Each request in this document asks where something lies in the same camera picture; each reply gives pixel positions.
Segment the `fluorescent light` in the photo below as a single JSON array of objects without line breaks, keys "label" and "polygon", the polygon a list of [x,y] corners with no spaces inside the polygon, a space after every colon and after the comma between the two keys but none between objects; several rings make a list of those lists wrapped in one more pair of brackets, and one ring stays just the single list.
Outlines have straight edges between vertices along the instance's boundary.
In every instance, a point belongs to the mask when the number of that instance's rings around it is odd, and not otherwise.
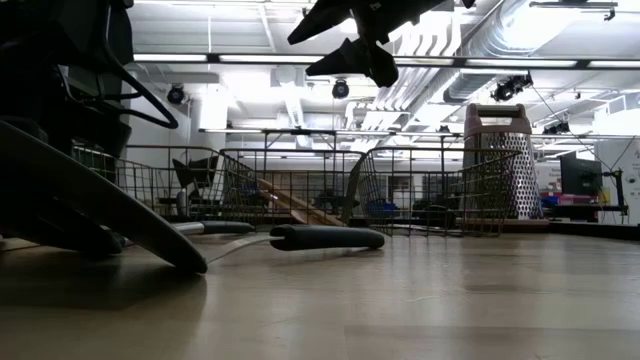
[{"label": "fluorescent light", "polygon": [[389,131],[337,131],[337,135],[391,135]]},{"label": "fluorescent light", "polygon": [[474,75],[527,75],[527,70],[511,70],[511,69],[460,69],[463,74]]},{"label": "fluorescent light", "polygon": [[450,133],[436,133],[436,132],[424,132],[424,133],[419,133],[419,132],[399,132],[396,135],[401,135],[401,136],[438,136],[438,137],[455,136],[454,134],[450,134]]},{"label": "fluorescent light", "polygon": [[209,133],[225,133],[225,134],[261,134],[262,130],[256,129],[200,129],[200,131]]},{"label": "fluorescent light", "polygon": [[324,156],[287,156],[284,155],[287,159],[295,159],[295,160],[322,160]]},{"label": "fluorescent light", "polygon": [[220,55],[222,63],[313,64],[322,56],[313,55]]},{"label": "fluorescent light", "polygon": [[618,3],[614,1],[600,1],[600,2],[591,2],[591,3],[579,3],[574,2],[570,3],[569,1],[558,2],[558,1],[532,1],[529,3],[529,7],[532,8],[542,8],[542,9],[603,9],[609,10],[611,8],[617,7]]},{"label": "fluorescent light", "polygon": [[495,66],[495,67],[574,67],[578,62],[575,60],[547,60],[547,59],[469,59],[467,66]]},{"label": "fluorescent light", "polygon": [[240,158],[241,159],[281,159],[282,157],[281,156],[267,156],[267,157],[264,157],[264,156],[261,156],[261,155],[255,155],[255,156],[253,156],[253,155],[249,155],[249,156],[240,155]]},{"label": "fluorescent light", "polygon": [[639,68],[640,69],[640,60],[607,60],[607,61],[592,61],[589,66],[590,68],[595,67],[609,67],[609,68]]},{"label": "fluorescent light", "polygon": [[396,64],[399,66],[451,66],[453,59],[438,59],[427,57],[413,57],[413,56],[396,56]]},{"label": "fluorescent light", "polygon": [[212,6],[212,5],[238,5],[242,3],[264,3],[264,0],[223,0],[223,1],[198,1],[198,0],[136,0],[136,4],[149,4],[149,5],[176,5],[176,6]]},{"label": "fluorescent light", "polygon": [[203,54],[134,54],[136,62],[207,62]]}]

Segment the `ceiling light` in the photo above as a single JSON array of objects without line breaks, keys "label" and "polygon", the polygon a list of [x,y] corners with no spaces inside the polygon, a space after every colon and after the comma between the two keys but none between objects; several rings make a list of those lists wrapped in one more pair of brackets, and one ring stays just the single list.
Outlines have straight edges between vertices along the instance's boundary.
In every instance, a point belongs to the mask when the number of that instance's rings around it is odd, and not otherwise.
[{"label": "ceiling light", "polygon": [[618,3],[614,1],[593,1],[587,3],[586,0],[580,1],[532,1],[529,7],[532,8],[548,8],[548,9],[611,9],[617,7]]},{"label": "ceiling light", "polygon": [[197,1],[197,0],[135,0],[136,5],[138,4],[149,4],[149,5],[174,5],[174,6],[212,6],[212,5],[238,5],[241,3],[264,3],[264,0],[217,0],[217,1]]},{"label": "ceiling light", "polygon": [[604,68],[633,68],[633,69],[640,69],[640,60],[638,61],[633,61],[633,60],[620,60],[620,61],[616,61],[616,60],[607,60],[607,61],[592,61],[591,63],[589,63],[589,68],[600,68],[600,67],[604,67]]},{"label": "ceiling light", "polygon": [[208,133],[225,133],[225,134],[261,134],[262,130],[257,129],[200,129],[202,132]]},{"label": "ceiling light", "polygon": [[311,65],[322,59],[313,55],[220,55],[221,63],[267,63]]},{"label": "ceiling light", "polygon": [[284,156],[286,159],[294,160],[322,160],[324,156]]},{"label": "ceiling light", "polygon": [[203,54],[134,54],[136,62],[207,62],[207,55]]},{"label": "ceiling light", "polygon": [[472,75],[527,75],[527,70],[512,69],[460,69],[463,74]]},{"label": "ceiling light", "polygon": [[530,86],[533,86],[530,74],[510,76],[506,81],[499,82],[496,85],[496,90],[491,92],[491,98],[496,102],[509,101]]},{"label": "ceiling light", "polygon": [[396,56],[394,57],[398,66],[451,66],[453,59],[438,59],[417,56]]},{"label": "ceiling light", "polygon": [[241,159],[282,159],[282,156],[240,155]]},{"label": "ceiling light", "polygon": [[400,132],[397,133],[396,135],[398,136],[437,136],[437,137],[443,137],[443,136],[456,136],[455,134],[452,133],[434,133],[434,132]]},{"label": "ceiling light", "polygon": [[542,135],[557,135],[557,134],[566,134],[570,133],[568,122],[560,122],[556,125],[545,128],[542,131]]},{"label": "ceiling light", "polygon": [[576,66],[575,60],[547,59],[469,59],[467,66],[484,67],[516,67],[516,68],[570,68]]},{"label": "ceiling light", "polygon": [[337,135],[390,135],[389,131],[337,131]]}]

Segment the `desk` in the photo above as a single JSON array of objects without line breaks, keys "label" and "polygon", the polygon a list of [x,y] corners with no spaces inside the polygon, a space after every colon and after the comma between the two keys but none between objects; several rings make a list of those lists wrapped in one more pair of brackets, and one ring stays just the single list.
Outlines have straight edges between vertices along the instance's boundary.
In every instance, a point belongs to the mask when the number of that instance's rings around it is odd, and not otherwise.
[{"label": "desk", "polygon": [[586,220],[587,222],[598,222],[599,211],[623,211],[627,206],[611,206],[599,204],[572,204],[556,205],[545,208],[545,215],[549,218],[570,218],[571,220]]}]

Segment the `computer monitor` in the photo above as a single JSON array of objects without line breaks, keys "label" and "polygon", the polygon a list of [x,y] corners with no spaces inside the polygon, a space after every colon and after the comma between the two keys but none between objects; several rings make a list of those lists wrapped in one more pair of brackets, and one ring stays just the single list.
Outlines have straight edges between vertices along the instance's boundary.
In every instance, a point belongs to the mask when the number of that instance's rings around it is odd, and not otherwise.
[{"label": "computer monitor", "polygon": [[199,188],[211,186],[214,181],[217,164],[217,156],[189,161],[189,165],[173,159],[173,168],[183,189],[186,189],[190,184],[195,184]]},{"label": "computer monitor", "polygon": [[576,158],[575,153],[560,157],[562,193],[597,196],[602,188],[602,164]]}]

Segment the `black plastic handle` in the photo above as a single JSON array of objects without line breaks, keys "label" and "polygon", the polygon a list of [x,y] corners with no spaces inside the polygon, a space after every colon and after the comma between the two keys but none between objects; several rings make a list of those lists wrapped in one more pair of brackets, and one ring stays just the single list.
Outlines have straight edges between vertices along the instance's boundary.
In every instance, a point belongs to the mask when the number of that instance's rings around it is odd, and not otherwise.
[{"label": "black plastic handle", "polygon": [[201,221],[204,226],[203,235],[210,234],[247,234],[256,229],[247,223],[236,221]]},{"label": "black plastic handle", "polygon": [[102,50],[104,51],[105,57],[109,65],[111,65],[111,71],[114,75],[120,77],[124,82],[129,84],[132,88],[134,88],[138,94],[144,96],[147,101],[153,105],[161,114],[164,116],[167,121],[162,121],[156,117],[151,115],[143,114],[139,111],[130,110],[124,111],[123,113],[129,113],[131,115],[137,116],[141,119],[147,120],[150,123],[156,124],[158,126],[162,126],[167,129],[177,129],[179,124],[176,118],[167,110],[167,108],[162,105],[160,100],[156,98],[147,88],[144,87],[136,78],[131,76],[127,70],[124,69],[122,64],[118,61],[116,56],[111,51],[111,47],[109,46],[109,22],[111,18],[111,5],[109,2],[105,2],[105,12],[104,18],[102,19],[102,36],[101,36],[101,45]]},{"label": "black plastic handle", "polygon": [[320,225],[282,225],[273,228],[271,236],[284,237],[272,240],[271,246],[281,251],[297,251],[330,248],[370,248],[384,246],[384,236],[369,229],[354,229]]}]

